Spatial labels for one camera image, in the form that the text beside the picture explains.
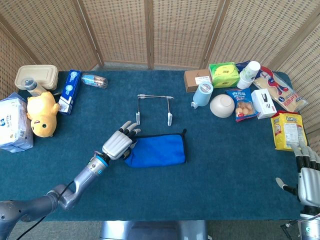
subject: white small box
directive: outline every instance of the white small box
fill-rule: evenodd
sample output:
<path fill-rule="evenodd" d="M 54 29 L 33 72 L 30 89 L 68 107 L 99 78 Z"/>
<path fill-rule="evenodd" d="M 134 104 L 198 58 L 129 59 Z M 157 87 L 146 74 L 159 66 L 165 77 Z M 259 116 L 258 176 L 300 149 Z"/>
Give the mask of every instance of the white small box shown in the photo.
<path fill-rule="evenodd" d="M 268 89 L 254 90 L 251 97 L 255 110 L 259 112 L 258 119 L 270 118 L 277 113 Z"/>

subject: white package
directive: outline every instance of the white package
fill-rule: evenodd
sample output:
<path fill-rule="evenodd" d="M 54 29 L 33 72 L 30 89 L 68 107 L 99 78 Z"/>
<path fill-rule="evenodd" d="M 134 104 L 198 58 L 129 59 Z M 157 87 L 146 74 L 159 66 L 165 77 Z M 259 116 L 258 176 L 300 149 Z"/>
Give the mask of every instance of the white package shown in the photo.
<path fill-rule="evenodd" d="M 0 148 L 11 153 L 34 146 L 31 121 L 27 118 L 27 104 L 19 98 L 0 101 Z"/>
<path fill-rule="evenodd" d="M 258 89 L 251 93 L 254 108 L 259 112 L 257 118 L 270 118 L 277 113 L 268 89 Z"/>

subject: yellow chip bag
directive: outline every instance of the yellow chip bag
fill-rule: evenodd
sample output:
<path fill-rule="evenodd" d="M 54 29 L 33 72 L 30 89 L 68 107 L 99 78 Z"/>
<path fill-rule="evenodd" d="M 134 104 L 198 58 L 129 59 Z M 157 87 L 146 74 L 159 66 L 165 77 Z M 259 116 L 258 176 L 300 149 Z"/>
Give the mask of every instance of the yellow chip bag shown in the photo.
<path fill-rule="evenodd" d="M 272 118 L 275 149 L 292 151 L 290 145 L 299 145 L 299 140 L 307 145 L 302 117 L 296 112 L 278 111 Z"/>

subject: beige lid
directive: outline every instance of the beige lid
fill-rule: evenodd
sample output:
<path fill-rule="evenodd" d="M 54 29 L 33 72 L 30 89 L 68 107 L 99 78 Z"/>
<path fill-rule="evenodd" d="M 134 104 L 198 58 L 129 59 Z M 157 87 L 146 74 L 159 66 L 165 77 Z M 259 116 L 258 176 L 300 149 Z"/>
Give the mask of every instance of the beige lid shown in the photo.
<path fill-rule="evenodd" d="M 32 78 L 47 90 L 53 90 L 58 83 L 58 69 L 54 65 L 25 65 L 19 68 L 14 84 L 25 90 L 25 78 Z"/>

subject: blue snack bag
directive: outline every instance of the blue snack bag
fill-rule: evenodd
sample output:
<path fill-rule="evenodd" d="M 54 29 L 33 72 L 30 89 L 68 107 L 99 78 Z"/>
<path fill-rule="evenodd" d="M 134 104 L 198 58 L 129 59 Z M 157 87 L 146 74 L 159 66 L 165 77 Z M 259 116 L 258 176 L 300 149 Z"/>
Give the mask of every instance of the blue snack bag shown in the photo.
<path fill-rule="evenodd" d="M 231 89 L 225 92 L 234 100 L 236 122 L 253 118 L 259 114 L 253 105 L 250 88 Z"/>

